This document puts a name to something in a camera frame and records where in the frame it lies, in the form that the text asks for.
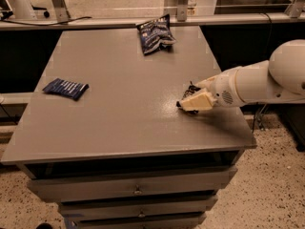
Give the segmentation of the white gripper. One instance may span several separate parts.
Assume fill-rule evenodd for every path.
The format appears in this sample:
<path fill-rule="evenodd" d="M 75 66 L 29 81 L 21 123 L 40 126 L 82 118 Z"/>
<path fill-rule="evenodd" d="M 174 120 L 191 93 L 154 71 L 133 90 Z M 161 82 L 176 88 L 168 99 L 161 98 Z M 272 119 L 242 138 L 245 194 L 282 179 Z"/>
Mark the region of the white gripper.
<path fill-rule="evenodd" d="M 194 85 L 200 89 L 210 89 L 210 92 L 200 90 L 189 94 L 179 101 L 184 111 L 211 110 L 217 100 L 222 107 L 242 107 L 245 102 L 240 98 L 236 88 L 236 75 L 240 67 L 228 69 L 219 75 L 196 82 Z"/>

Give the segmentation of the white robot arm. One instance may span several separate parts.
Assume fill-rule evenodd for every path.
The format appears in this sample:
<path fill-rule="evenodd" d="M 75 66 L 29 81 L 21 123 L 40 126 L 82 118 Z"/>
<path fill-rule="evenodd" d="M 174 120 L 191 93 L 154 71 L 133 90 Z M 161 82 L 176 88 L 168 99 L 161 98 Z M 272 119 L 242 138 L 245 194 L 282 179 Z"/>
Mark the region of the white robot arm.
<path fill-rule="evenodd" d="M 305 100 L 305 40 L 278 46 L 268 60 L 228 69 L 189 86 L 176 106 L 186 112 Z"/>

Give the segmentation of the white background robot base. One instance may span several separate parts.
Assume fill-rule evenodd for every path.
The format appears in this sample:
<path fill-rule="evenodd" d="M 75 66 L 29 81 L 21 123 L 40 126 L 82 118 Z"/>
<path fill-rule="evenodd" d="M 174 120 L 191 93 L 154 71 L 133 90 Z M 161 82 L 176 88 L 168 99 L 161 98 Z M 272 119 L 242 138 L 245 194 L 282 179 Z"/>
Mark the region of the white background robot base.
<path fill-rule="evenodd" d="M 9 7 L 8 10 L 1 12 L 1 19 L 8 19 L 13 16 L 15 19 L 35 20 L 37 18 L 30 0 L 3 0 Z"/>

